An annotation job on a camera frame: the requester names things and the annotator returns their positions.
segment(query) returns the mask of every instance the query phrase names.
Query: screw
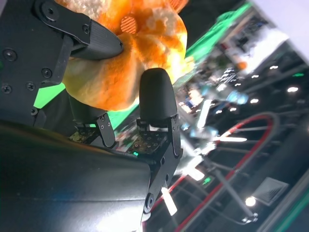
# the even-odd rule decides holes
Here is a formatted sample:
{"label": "screw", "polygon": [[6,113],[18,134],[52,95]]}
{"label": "screw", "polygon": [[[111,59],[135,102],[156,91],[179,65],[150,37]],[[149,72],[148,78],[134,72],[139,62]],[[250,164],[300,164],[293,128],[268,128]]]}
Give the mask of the screw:
{"label": "screw", "polygon": [[44,2],[41,6],[41,12],[49,21],[56,22],[59,19],[59,12],[51,2]]}
{"label": "screw", "polygon": [[83,32],[85,32],[85,34],[89,34],[90,28],[89,28],[89,26],[87,24],[83,25]]}
{"label": "screw", "polygon": [[43,68],[41,70],[41,73],[42,73],[43,77],[45,77],[45,78],[51,78],[52,75],[53,75],[53,72],[49,68]]}
{"label": "screw", "polygon": [[1,91],[5,94],[9,94],[12,92],[12,87],[7,84],[3,84],[1,87]]}
{"label": "screw", "polygon": [[36,116],[37,113],[38,113],[37,108],[33,108],[33,109],[31,110],[31,116]]}
{"label": "screw", "polygon": [[3,51],[3,56],[8,61],[15,61],[17,60],[17,53],[12,49],[5,49]]}
{"label": "screw", "polygon": [[35,89],[35,85],[33,84],[33,82],[27,82],[26,87],[30,91],[33,91]]}
{"label": "screw", "polygon": [[145,202],[145,206],[147,209],[150,209],[153,205],[154,205],[155,201],[154,201],[154,195],[151,193],[148,193],[147,198],[146,198],[146,202]]}

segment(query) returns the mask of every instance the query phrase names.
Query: metal bracket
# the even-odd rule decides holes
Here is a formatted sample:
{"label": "metal bracket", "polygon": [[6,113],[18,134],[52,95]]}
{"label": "metal bracket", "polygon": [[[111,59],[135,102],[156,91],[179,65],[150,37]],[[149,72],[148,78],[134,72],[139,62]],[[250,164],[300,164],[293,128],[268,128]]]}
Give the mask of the metal bracket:
{"label": "metal bracket", "polygon": [[150,129],[149,124],[147,124],[146,122],[144,122],[140,119],[136,120],[136,124],[137,124],[140,131],[149,131],[149,129]]}
{"label": "metal bracket", "polygon": [[204,164],[206,165],[207,169],[212,170],[211,173],[219,179],[219,181],[222,183],[222,185],[225,187],[225,189],[228,191],[231,197],[236,201],[236,203],[240,206],[243,212],[250,218],[256,217],[254,213],[252,213],[252,211],[242,201],[240,196],[236,193],[236,191],[233,189],[230,183],[222,175],[222,173],[215,168],[215,166],[212,164],[212,161],[207,156],[204,157]]}
{"label": "metal bracket", "polygon": [[91,20],[84,14],[77,14],[50,0],[34,3],[37,17],[46,25],[74,37],[84,46],[90,44]]}
{"label": "metal bracket", "polygon": [[37,128],[43,128],[46,122],[46,114],[43,109],[36,109],[33,107],[31,116],[35,117],[33,126]]}
{"label": "metal bracket", "polygon": [[115,134],[107,113],[97,119],[96,125],[100,131],[103,144],[106,147],[112,147],[115,143]]}
{"label": "metal bracket", "polygon": [[180,141],[180,125],[179,125],[179,117],[175,115],[168,122],[169,136],[173,145],[174,155],[177,157],[181,157],[183,155],[183,150],[181,149],[181,141]]}

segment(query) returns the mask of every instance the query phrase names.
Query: stuffed toy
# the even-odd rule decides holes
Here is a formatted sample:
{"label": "stuffed toy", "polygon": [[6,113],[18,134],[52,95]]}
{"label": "stuffed toy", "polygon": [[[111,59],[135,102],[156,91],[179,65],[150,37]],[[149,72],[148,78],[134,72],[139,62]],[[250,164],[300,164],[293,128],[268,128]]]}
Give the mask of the stuffed toy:
{"label": "stuffed toy", "polygon": [[96,20],[123,42],[110,59],[69,60],[63,83],[78,101],[107,111],[130,108],[138,99],[140,77],[165,69],[174,83],[187,71],[187,31],[178,12],[188,0],[56,0]]}

